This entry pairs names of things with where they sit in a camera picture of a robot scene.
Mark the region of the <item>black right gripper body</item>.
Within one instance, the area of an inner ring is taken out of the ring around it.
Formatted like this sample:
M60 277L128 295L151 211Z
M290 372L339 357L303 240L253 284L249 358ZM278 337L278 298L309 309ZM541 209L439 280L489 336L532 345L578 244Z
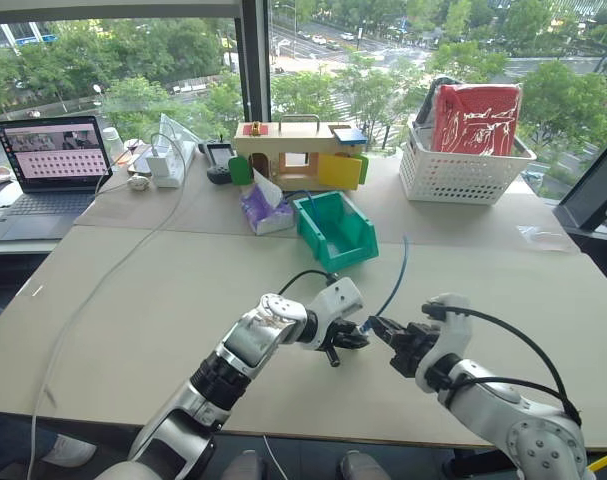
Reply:
M390 365L404 378L414 378L421 360L435 345L440 328L409 323L392 334L389 345L394 351Z

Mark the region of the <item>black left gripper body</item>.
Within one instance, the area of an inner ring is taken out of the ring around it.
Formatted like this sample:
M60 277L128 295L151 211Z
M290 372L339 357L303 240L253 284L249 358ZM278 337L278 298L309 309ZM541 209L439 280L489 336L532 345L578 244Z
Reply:
M343 348L343 334L341 326L346 320L337 320L329 324L323 341L320 345L320 351L327 356L331 367L336 368L340 365L340 358L337 349Z

